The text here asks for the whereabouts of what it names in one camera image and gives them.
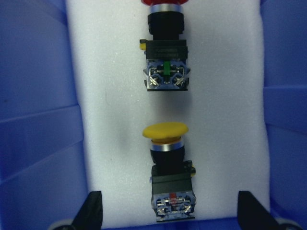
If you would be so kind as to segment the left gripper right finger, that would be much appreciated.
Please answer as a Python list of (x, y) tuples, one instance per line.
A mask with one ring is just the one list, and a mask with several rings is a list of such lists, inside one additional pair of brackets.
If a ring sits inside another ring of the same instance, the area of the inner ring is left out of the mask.
[(250, 191), (239, 191), (237, 221), (242, 230), (275, 230), (276, 220)]

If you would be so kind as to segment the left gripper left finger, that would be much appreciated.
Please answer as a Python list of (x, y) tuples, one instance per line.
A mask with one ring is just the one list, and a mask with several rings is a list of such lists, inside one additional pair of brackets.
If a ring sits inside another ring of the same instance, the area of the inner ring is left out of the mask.
[(102, 223), (102, 193), (101, 191), (91, 191), (71, 225), (75, 230), (100, 230)]

